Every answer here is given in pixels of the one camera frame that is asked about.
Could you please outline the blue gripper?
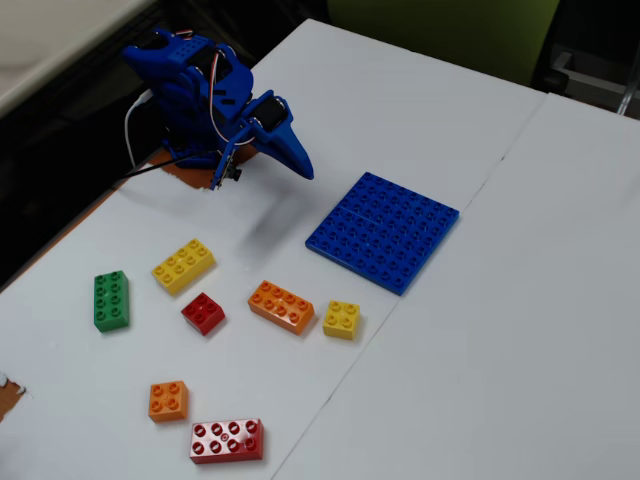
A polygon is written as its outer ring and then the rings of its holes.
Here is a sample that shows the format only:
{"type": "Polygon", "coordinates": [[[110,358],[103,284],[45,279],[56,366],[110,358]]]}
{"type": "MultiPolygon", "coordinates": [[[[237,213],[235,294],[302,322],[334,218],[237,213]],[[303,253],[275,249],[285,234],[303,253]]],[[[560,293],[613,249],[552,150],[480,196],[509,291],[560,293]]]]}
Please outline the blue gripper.
{"type": "Polygon", "coordinates": [[[274,158],[299,176],[314,179],[311,160],[291,127],[290,109],[272,90],[243,110],[243,142],[274,158]]]}

